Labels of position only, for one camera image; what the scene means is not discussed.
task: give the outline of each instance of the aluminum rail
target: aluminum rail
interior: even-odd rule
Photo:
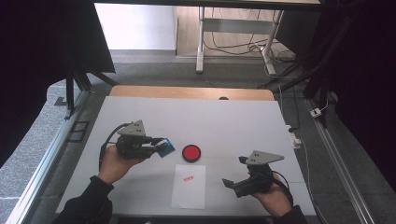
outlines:
[[[309,111],[313,110],[311,104],[307,100],[305,100],[306,107]],[[335,145],[330,133],[327,129],[324,129],[318,119],[314,119],[315,125],[317,126],[318,132],[320,137],[332,159],[332,164],[335,167],[335,170],[338,173],[338,176],[341,179],[341,182],[344,185],[346,193],[350,197],[350,201],[354,206],[356,213],[361,220],[361,223],[365,224],[374,224],[375,220],[373,215],[371,214],[367,203],[364,201],[363,197],[361,196],[361,191],[356,186],[352,176],[350,175],[344,160],[339,153],[337,146]]]
[[[35,173],[32,175],[29,183],[27,184],[23,194],[12,210],[10,216],[6,224],[20,224],[24,221],[27,213],[29,212],[30,206],[32,205],[35,196],[41,188],[42,183],[44,182],[47,174],[50,171],[50,167],[58,155],[58,152],[63,146],[63,143],[70,132],[73,124],[79,117],[79,114],[82,112],[85,103],[89,97],[89,94],[86,91],[82,91],[76,101],[76,110],[70,119],[65,120],[62,124],[58,132],[55,134],[55,137],[52,139],[49,144],[49,148],[43,156],[43,159],[38,164]]]

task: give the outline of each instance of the human hand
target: human hand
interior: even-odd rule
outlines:
[[[279,176],[275,173],[274,178],[280,181]],[[283,217],[289,211],[291,211],[291,205],[285,191],[275,183],[268,190],[268,192],[257,192],[251,196],[258,199],[265,210],[267,210],[267,212],[273,217]]]
[[[106,148],[98,177],[108,185],[112,185],[123,178],[131,167],[144,160],[145,159],[125,160],[119,156],[116,146],[110,146]]]

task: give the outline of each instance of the wooden edge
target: wooden edge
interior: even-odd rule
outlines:
[[[227,97],[229,100],[274,101],[274,95],[268,90],[220,89],[194,87],[160,86],[115,86],[110,96],[130,96],[148,98],[177,99],[213,99]]]

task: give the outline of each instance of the table leg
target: table leg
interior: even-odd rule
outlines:
[[[202,74],[204,72],[204,20],[205,8],[199,7],[199,44],[197,50],[197,67],[196,73]]]
[[[275,20],[274,20],[270,35],[268,37],[267,44],[265,45],[265,48],[261,48],[262,57],[264,58],[265,67],[267,68],[269,76],[274,76],[276,74],[274,66],[273,66],[273,64],[271,62],[270,50],[271,50],[272,43],[274,41],[275,33],[276,33],[276,30],[277,30],[277,26],[279,25],[279,21],[280,21],[280,18],[282,16],[282,13],[283,13],[283,11],[278,11],[277,12],[277,15],[275,17]]]

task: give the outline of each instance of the white table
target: white table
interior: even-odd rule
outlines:
[[[256,199],[236,198],[233,190],[226,189],[221,181],[248,178],[248,169],[239,163],[238,157],[249,156],[253,150],[285,156],[285,160],[271,163],[271,168],[288,179],[294,201],[303,213],[315,215],[277,102],[119,96],[106,98],[57,212],[63,210],[67,200],[83,192],[90,176],[98,174],[100,146],[111,131],[122,123],[139,119],[143,120],[148,136],[169,138],[177,151],[164,159],[153,155],[115,184],[109,194],[114,215],[268,216]],[[205,209],[171,207],[175,168],[177,164],[187,164],[181,150],[189,144],[202,150],[202,158],[194,165],[206,166]]]

